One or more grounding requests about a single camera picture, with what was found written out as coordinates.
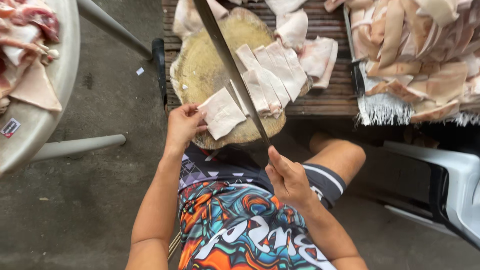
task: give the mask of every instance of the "stack of pork skin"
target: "stack of pork skin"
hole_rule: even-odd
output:
[[[59,41],[59,22],[43,0],[0,0],[0,115],[10,98],[46,110],[62,107],[45,72],[59,57],[45,41]]]
[[[207,2],[217,20],[228,15],[228,10],[215,0]],[[295,11],[303,2],[288,4],[289,9],[284,11]],[[249,48],[244,44],[236,50],[236,54],[247,70],[242,77],[257,112],[264,117],[278,118],[289,101],[295,102],[308,76],[313,79],[313,88],[328,87],[338,43],[324,37],[306,40],[308,17],[303,10],[282,14],[277,10],[274,12],[277,15],[277,41],[258,48]],[[202,26],[192,0],[180,0],[175,11],[174,33],[185,40]],[[231,80],[230,84],[229,87],[237,93]],[[224,87],[198,107],[206,112],[207,128],[215,140],[230,133],[249,116],[238,94],[237,98],[241,108]]]
[[[480,113],[480,0],[328,0],[350,9],[365,94],[412,104],[410,122]]]

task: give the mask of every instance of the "leg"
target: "leg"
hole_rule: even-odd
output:
[[[87,151],[98,150],[110,146],[122,145],[126,141],[123,135],[113,135],[65,142],[47,143],[30,160],[37,162],[67,155],[79,154]]]
[[[99,8],[92,0],[77,0],[80,15],[98,26],[107,34],[118,39],[120,42],[140,53],[145,59],[152,59],[152,51],[147,49],[136,37],[128,32],[117,21]]]
[[[360,146],[333,138],[325,133],[313,135],[310,140],[310,151],[315,156],[305,163],[331,169],[343,179],[346,185],[350,184],[365,162],[365,152]]]

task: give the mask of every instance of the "white plastic tray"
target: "white plastic tray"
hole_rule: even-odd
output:
[[[0,128],[10,118],[20,122],[20,128],[7,138],[0,134],[0,176],[24,166],[42,148],[57,127],[67,107],[77,76],[80,58],[80,21],[76,0],[46,0],[60,21],[60,43],[48,44],[60,52],[60,59],[47,67],[47,74],[63,107],[62,112],[50,112],[11,99],[7,112],[0,116]]]

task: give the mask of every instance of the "person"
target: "person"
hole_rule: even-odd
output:
[[[225,147],[215,157],[190,141],[206,130],[197,104],[173,110],[163,157],[132,230],[127,270],[168,269],[179,199],[179,269],[364,270],[351,238],[328,212],[365,161],[362,148],[317,133],[304,164],[268,149],[262,170]]]

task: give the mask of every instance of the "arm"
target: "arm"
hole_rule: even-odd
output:
[[[265,170],[275,196],[303,216],[313,242],[326,258],[339,270],[368,269],[342,225],[310,189],[303,166],[281,156],[274,147],[269,148],[268,156],[273,167],[267,165]]]
[[[168,242],[173,231],[181,158],[196,132],[206,130],[197,105],[170,113],[163,157],[145,194],[132,230],[126,269],[168,269]]]

